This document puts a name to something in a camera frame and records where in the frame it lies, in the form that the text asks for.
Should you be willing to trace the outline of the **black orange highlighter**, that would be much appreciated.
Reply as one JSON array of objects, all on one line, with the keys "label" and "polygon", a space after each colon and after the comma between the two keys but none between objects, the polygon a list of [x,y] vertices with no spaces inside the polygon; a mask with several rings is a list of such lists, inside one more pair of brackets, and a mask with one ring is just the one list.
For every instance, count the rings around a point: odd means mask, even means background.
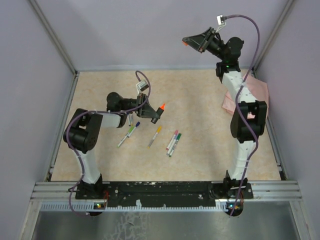
[{"label": "black orange highlighter", "polygon": [[166,104],[164,103],[162,106],[160,106],[157,111],[155,112],[155,116],[154,118],[151,119],[151,123],[156,124],[157,121],[161,118],[161,115],[163,114],[163,112],[165,111],[165,106]]}]

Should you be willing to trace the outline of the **yellow marker pen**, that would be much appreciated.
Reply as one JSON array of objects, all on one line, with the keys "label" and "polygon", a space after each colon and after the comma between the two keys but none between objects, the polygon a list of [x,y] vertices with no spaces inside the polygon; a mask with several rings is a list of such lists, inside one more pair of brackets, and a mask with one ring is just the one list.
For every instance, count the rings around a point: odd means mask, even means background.
[{"label": "yellow marker pen", "polygon": [[153,142],[155,141],[155,139],[157,138],[157,136],[158,136],[158,134],[160,133],[161,130],[162,130],[162,126],[159,126],[157,128],[155,134],[153,135],[152,139],[150,140],[148,146],[147,146],[148,149],[152,146]]}]

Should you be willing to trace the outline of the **lime cap white marker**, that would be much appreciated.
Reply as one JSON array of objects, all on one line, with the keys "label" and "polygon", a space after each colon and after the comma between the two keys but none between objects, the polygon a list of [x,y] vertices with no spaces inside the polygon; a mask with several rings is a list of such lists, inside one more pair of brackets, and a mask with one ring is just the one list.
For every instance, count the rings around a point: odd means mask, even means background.
[{"label": "lime cap white marker", "polygon": [[130,135],[130,133],[132,132],[133,129],[134,129],[134,126],[131,126],[130,129],[128,130],[128,132],[126,133],[126,135],[118,143],[117,148],[119,148],[124,143],[124,141],[129,137],[129,135]]}]

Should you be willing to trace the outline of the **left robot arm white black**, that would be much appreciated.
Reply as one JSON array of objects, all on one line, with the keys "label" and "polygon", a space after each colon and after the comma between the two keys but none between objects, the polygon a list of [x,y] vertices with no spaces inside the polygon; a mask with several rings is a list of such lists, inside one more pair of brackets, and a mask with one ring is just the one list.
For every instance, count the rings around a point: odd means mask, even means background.
[{"label": "left robot arm white black", "polygon": [[79,164],[81,174],[77,186],[95,199],[104,192],[102,174],[94,153],[101,128],[121,128],[128,114],[133,112],[137,117],[151,119],[155,124],[165,110],[164,104],[157,110],[153,109],[144,93],[136,98],[124,98],[111,92],[106,97],[106,103],[106,112],[78,108],[63,133],[63,141],[73,150]]}]

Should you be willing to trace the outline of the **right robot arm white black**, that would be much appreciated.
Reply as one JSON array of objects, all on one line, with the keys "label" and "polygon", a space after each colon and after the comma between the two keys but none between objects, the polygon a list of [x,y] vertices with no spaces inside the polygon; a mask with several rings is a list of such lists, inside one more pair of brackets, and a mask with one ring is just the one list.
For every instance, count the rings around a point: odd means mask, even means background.
[{"label": "right robot arm white black", "polygon": [[220,59],[215,72],[235,103],[230,132],[236,143],[233,165],[223,180],[223,192],[229,198],[240,198],[248,182],[249,162],[265,131],[267,103],[251,93],[242,77],[239,67],[242,39],[232,37],[224,42],[218,31],[210,27],[201,34],[184,37],[182,41],[199,53],[209,52]]}]

